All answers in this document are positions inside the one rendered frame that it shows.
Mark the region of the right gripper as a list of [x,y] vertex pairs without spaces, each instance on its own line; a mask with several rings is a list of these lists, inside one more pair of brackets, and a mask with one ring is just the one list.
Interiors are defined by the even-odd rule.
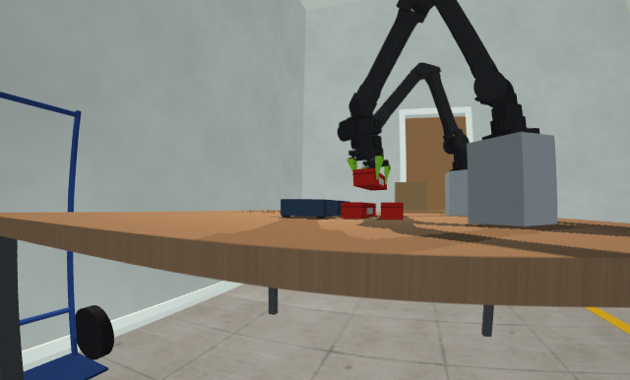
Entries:
[[[371,164],[372,164],[372,167],[371,167]],[[366,167],[368,166],[368,168],[373,168],[373,167],[375,168],[375,160],[371,160],[371,161],[364,161],[364,162],[363,162],[363,165],[364,165],[364,166],[366,166]],[[383,163],[382,163],[382,166],[384,166],[384,169],[385,169],[385,185],[387,185],[387,178],[388,178],[389,172],[390,172],[390,170],[391,170],[391,167],[390,167],[389,162],[388,162],[388,160],[387,160],[387,159],[384,159],[384,161],[383,161]],[[381,167],[382,167],[382,166],[381,166]],[[365,168],[366,168],[366,167],[365,167]],[[389,169],[389,172],[388,172],[388,168],[390,168],[390,169]],[[387,175],[387,174],[388,174],[388,175]],[[387,178],[386,178],[386,175],[387,175]]]

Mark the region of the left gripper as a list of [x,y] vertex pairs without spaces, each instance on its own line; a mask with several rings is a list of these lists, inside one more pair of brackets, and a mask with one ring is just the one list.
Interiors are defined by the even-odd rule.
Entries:
[[[348,151],[348,155],[351,156],[351,158],[347,159],[347,162],[351,170],[357,169],[358,160],[371,160],[371,158],[375,158],[376,179],[378,180],[379,172],[380,172],[384,159],[383,159],[383,156],[381,155],[381,150],[379,148],[373,149],[373,134],[365,134],[365,136],[362,136],[361,134],[359,134],[359,135],[356,135],[355,137],[356,137],[356,150]],[[375,153],[378,153],[378,154],[375,154]]]

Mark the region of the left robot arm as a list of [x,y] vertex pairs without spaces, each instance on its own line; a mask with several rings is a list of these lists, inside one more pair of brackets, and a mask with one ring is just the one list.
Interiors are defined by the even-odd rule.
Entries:
[[356,149],[356,135],[372,134],[372,120],[370,119],[373,118],[373,111],[384,84],[413,29],[418,23],[423,23],[428,10],[433,6],[437,8],[470,66],[475,78],[473,89],[476,97],[474,99],[482,101],[481,104],[493,107],[491,109],[492,121],[490,121],[491,135],[482,137],[482,140],[517,132],[539,133],[539,128],[527,128],[522,105],[518,104],[512,84],[498,71],[458,1],[432,1],[398,1],[396,5],[399,8],[398,16],[366,79],[349,103],[351,117],[339,123],[339,139],[343,142],[355,139]]

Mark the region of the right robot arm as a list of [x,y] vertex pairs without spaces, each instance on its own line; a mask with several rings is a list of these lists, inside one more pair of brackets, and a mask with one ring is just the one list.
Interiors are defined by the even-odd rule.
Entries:
[[[418,63],[409,72],[409,74],[400,83],[400,85],[395,89],[395,91],[389,96],[389,98],[383,103],[383,105],[380,107],[381,109],[379,110],[379,112],[376,112],[376,114],[374,115],[374,118],[370,119],[372,120],[372,133],[376,139],[376,149],[379,148],[381,150],[383,158],[384,155],[382,141],[381,137],[378,136],[378,134],[382,132],[382,127],[385,125],[386,121],[390,118],[392,113],[410,93],[412,88],[414,88],[414,86],[420,80],[425,79],[425,82],[430,88],[443,126],[443,149],[449,155],[454,154],[453,169],[451,169],[450,171],[468,169],[467,143],[469,143],[470,141],[468,137],[463,133],[463,129],[459,129],[459,127],[457,126],[452,109],[450,107],[449,101],[441,82],[440,72],[440,67],[427,63]],[[423,76],[422,79],[421,76]],[[453,137],[453,135],[455,136]]]

